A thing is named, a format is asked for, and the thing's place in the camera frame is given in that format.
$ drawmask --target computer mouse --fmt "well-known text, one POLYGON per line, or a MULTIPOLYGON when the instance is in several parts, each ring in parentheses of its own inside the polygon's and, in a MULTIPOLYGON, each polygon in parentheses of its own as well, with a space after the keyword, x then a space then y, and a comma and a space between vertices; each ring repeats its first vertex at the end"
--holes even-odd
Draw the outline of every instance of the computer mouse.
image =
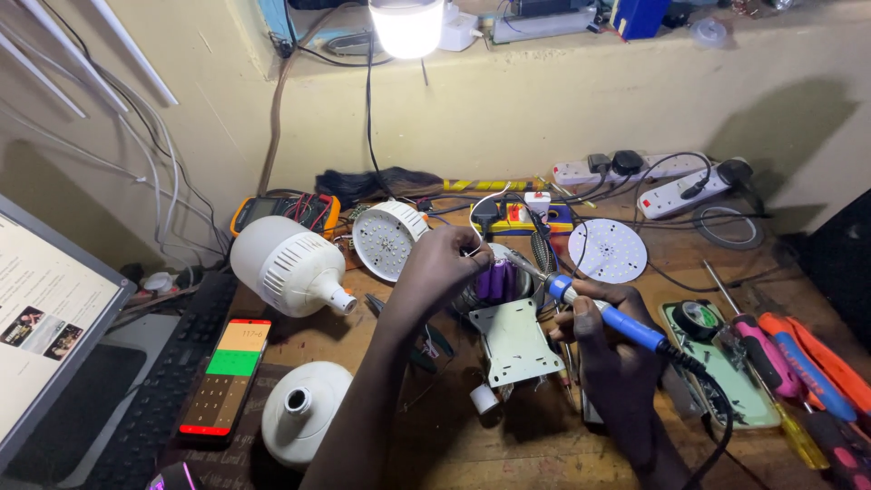
POLYGON ((184 461, 160 470, 145 490, 205 490, 184 461))

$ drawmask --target power strip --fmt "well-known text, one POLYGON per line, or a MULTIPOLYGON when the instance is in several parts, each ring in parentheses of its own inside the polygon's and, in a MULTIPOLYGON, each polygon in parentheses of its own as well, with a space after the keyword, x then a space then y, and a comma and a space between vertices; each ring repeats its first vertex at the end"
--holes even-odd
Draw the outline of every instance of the power strip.
POLYGON ((695 202, 702 201, 719 194, 730 186, 720 179, 717 173, 719 165, 712 165, 711 179, 702 188, 699 195, 692 199, 680 199, 680 193, 687 188, 692 187, 696 182, 705 178, 707 169, 699 170, 695 174, 687 175, 683 179, 669 182, 664 186, 651 189, 638 197, 638 209, 647 216, 648 219, 657 220, 669 214, 674 214, 680 209, 687 208, 695 202))
MULTIPOLYGON (((705 158, 705 154, 702 152, 694 152, 697 153, 702 158, 705 158)), ((644 159, 645 163, 641 166, 641 171, 638 174, 634 174, 629 178, 632 180, 640 180, 641 175, 644 172, 647 172, 647 169, 651 167, 654 163, 662 160, 667 157, 671 153, 666 153, 662 155, 649 155, 643 156, 641 158, 644 159)), ((669 160, 666 160, 656 168, 651 170, 651 172, 647 175, 648 177, 652 177, 654 179, 662 179, 664 177, 680 177, 682 175, 692 174, 693 172, 706 168, 705 162, 697 157, 692 155, 679 155, 669 160)), ((590 168, 587 166, 586 160, 584 161, 569 161, 565 163, 557 163, 553 167, 553 178, 557 182, 557 184, 561 186, 573 186, 576 184, 595 184, 599 182, 599 179, 602 177, 599 174, 594 174, 590 172, 590 168)), ((610 171, 604 178, 605 182, 618 181, 622 182, 626 177, 623 175, 617 175, 613 171, 610 171)))

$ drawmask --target hand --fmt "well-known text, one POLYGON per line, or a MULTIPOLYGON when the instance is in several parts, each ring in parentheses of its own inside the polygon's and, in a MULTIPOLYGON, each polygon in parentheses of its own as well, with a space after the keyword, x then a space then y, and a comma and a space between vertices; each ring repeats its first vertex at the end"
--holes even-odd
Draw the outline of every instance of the hand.
POLYGON ((605 338, 602 315, 592 298, 611 303, 626 315, 659 330, 647 313, 644 300, 631 286, 612 286, 600 282, 574 281, 579 294, 574 312, 557 315, 557 328, 550 336, 556 340, 577 340, 584 391, 608 427, 620 452, 633 467, 648 465, 654 459, 654 440, 658 416, 653 410, 653 393, 664 361, 656 354, 628 340, 612 350, 605 338))
POLYGON ((441 226, 424 233, 411 248, 385 311, 412 318, 415 324, 429 320, 493 263, 487 243, 473 256, 461 254, 460 248, 474 249, 478 243, 469 227, 441 226))

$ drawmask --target broom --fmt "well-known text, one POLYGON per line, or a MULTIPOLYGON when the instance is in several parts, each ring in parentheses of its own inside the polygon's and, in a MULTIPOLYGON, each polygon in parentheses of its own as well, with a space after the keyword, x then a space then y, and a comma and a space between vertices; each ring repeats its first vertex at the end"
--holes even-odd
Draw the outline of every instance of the broom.
MULTIPOLYGON (((388 197, 384 186, 395 196, 426 197, 443 192, 501 191, 506 180, 448 180, 428 172, 391 167, 381 170, 381 181, 376 172, 344 173, 327 170, 314 178, 314 191, 334 195, 342 209, 350 208, 359 201, 376 201, 388 197)), ((533 192, 544 189, 538 180, 512 180, 507 190, 533 192)))

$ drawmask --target smartphone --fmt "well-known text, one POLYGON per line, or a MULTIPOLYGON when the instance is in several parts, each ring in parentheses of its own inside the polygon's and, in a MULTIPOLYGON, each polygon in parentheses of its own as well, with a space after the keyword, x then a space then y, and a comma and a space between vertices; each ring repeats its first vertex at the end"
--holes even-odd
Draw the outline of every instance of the smartphone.
POLYGON ((271 326, 268 320, 231 320, 227 324, 182 418, 177 438, 204 444, 230 443, 271 326))

